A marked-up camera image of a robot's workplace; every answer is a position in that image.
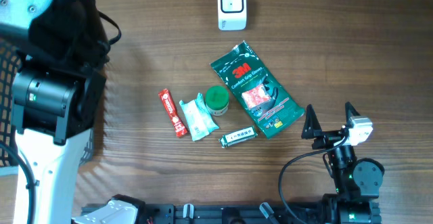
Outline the small orange white packet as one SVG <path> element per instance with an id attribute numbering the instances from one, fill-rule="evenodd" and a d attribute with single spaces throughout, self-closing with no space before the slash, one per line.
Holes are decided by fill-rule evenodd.
<path id="1" fill-rule="evenodd" d="M 265 86 L 259 84 L 255 88 L 243 92 L 242 99 L 248 109 L 251 110 L 265 102 L 268 102 L 271 99 L 271 96 L 267 93 Z"/>

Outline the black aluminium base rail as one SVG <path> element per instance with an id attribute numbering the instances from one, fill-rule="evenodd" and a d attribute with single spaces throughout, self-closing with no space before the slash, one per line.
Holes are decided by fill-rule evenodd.
<path id="1" fill-rule="evenodd" d="M 144 217 L 140 223 L 154 224 L 223 224 L 223 223 L 245 223 L 245 224 L 291 224 L 297 223 L 285 208 L 273 206 L 273 214 L 266 218 L 255 205 L 238 206 L 195 206 L 192 217 L 183 216 L 183 207 L 172 204 L 148 204 L 145 208 Z M 377 203 L 370 206 L 340 208 L 334 214 L 325 213 L 324 209 L 317 204 L 310 203 L 304 212 L 295 208 L 297 217 L 310 224 L 320 223 L 365 223 L 381 224 L 382 217 Z"/>

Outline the white barcode scanner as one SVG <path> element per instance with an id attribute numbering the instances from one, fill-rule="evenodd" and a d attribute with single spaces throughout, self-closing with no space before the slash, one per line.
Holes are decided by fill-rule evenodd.
<path id="1" fill-rule="evenodd" d="M 217 0 L 221 31 L 243 30 L 247 24 L 247 0 Z"/>

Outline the grey plastic basket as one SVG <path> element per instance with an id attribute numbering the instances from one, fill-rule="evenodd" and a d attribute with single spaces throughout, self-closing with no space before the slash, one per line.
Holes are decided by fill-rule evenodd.
<path id="1" fill-rule="evenodd" d="M 12 83 L 21 61 L 16 55 L 16 48 L 1 38 L 1 143 L 16 152 L 14 139 L 15 127 L 11 124 L 12 117 Z M 80 166 L 89 162 L 94 153 L 94 132 L 85 146 Z M 1 177 L 18 174 L 18 163 L 1 148 Z"/>

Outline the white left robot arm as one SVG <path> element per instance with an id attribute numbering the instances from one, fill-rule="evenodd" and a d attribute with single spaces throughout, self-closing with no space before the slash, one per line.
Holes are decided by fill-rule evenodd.
<path id="1" fill-rule="evenodd" d="M 116 42 L 107 21 L 95 0 L 1 0 L 1 37 L 21 61 L 11 87 L 14 223 L 76 222 L 76 177 Z"/>

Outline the dark green snack bar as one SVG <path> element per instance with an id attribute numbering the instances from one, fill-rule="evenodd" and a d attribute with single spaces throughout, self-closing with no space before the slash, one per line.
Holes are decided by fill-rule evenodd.
<path id="1" fill-rule="evenodd" d="M 222 148 L 231 147 L 237 143 L 241 143 L 243 141 L 247 141 L 249 139 L 253 139 L 257 136 L 257 132 L 253 126 L 246 127 L 244 129 L 240 129 L 234 131 L 232 133 L 223 135 L 219 142 L 221 143 Z"/>

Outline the green lid jar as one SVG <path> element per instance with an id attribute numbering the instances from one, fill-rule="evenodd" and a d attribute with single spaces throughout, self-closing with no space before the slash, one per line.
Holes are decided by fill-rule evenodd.
<path id="1" fill-rule="evenodd" d="M 222 116 L 229 107 L 229 93 L 222 86 L 213 86 L 207 90 L 204 101 L 213 116 Z"/>

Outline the red Nescafe sachet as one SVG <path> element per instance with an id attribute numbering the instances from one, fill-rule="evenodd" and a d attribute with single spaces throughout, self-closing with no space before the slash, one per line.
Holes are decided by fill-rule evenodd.
<path id="1" fill-rule="evenodd" d="M 178 138 L 183 137 L 188 133 L 186 126 L 178 115 L 176 106 L 168 89 L 163 89 L 158 93 L 159 98 L 172 122 L 176 136 Z"/>

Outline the green 3M gloves packet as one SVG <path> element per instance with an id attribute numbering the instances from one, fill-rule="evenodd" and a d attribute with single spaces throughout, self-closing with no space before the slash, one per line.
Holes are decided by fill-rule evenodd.
<path id="1" fill-rule="evenodd" d="M 266 138 L 276 136 L 303 116 L 304 108 L 294 101 L 247 42 L 236 45 L 210 66 Z M 249 110 L 242 93 L 259 84 L 265 86 L 271 99 Z"/>

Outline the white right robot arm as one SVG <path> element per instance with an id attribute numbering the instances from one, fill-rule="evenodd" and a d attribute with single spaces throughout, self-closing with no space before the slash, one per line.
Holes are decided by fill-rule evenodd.
<path id="1" fill-rule="evenodd" d="M 345 103 L 346 124 L 341 129 L 323 131 L 312 107 L 306 107 L 301 138 L 313 139 L 314 150 L 324 150 L 325 167 L 334 181 L 336 193 L 320 201 L 318 223 L 380 224 L 379 197 L 385 169 L 371 158 L 358 159 L 355 146 L 367 141 L 372 121 L 360 115 L 350 102 Z"/>

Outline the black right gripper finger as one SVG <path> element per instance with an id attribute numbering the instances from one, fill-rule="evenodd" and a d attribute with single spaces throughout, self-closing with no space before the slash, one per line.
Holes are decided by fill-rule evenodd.
<path id="1" fill-rule="evenodd" d="M 302 139 L 315 139 L 323 136 L 323 131 L 319 121 L 317 119 L 317 115 L 314 111 L 314 108 L 311 104 L 306 107 L 306 118 L 304 127 L 302 130 L 301 138 Z"/>
<path id="2" fill-rule="evenodd" d="M 346 124 L 355 125 L 357 119 L 361 116 L 350 102 L 345 103 Z"/>

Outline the mint wet wipes packet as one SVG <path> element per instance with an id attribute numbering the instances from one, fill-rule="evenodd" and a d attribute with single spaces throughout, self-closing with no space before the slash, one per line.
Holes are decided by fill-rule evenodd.
<path id="1" fill-rule="evenodd" d="M 188 103 L 181 100 L 179 105 L 185 115 L 192 141 L 199 141 L 214 130 L 219 129 L 219 126 L 213 121 L 201 93 L 198 93 L 197 98 Z"/>

